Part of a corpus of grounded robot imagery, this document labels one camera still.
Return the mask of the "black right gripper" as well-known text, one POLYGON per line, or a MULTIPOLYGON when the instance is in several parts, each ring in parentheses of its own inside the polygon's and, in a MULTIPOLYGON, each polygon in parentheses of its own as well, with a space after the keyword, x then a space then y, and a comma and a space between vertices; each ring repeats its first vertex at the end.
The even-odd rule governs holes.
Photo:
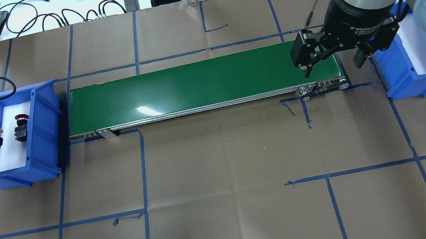
POLYGON ((331 50, 357 47, 353 64, 361 68, 376 51, 387 50, 399 30, 399 23, 390 13, 391 7, 369 10, 344 0, 330 0, 321 31, 297 32, 290 51, 293 65, 308 79, 314 66, 333 54, 331 50))

